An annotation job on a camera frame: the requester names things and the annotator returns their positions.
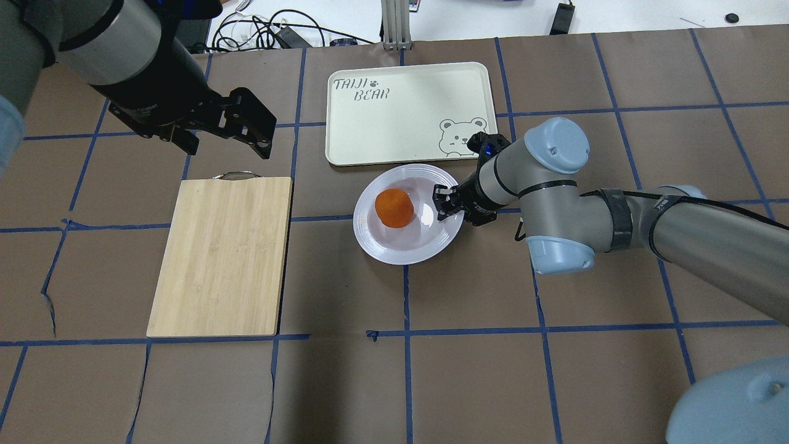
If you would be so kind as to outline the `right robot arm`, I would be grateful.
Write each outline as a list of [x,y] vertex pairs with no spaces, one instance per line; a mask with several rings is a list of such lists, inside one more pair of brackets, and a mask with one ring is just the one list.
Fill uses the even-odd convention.
[[[581,193],[576,174],[590,144],[574,121],[550,118],[510,142],[479,132],[466,141],[476,170],[459,185],[437,184],[438,219],[463,213],[474,226],[517,203],[533,271],[584,271],[598,253],[643,247],[787,325],[787,226],[709,200],[693,186]],[[694,383],[674,407],[667,443],[786,443],[787,357],[736,366]]]

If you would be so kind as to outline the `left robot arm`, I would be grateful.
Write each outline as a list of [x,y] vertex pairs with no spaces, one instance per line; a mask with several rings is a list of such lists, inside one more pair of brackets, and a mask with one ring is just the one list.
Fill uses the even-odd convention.
[[3,1],[2,148],[6,170],[45,68],[65,63],[142,138],[195,155],[200,130],[271,155],[276,116],[248,89],[221,96],[177,39],[183,20],[209,20],[220,1]]

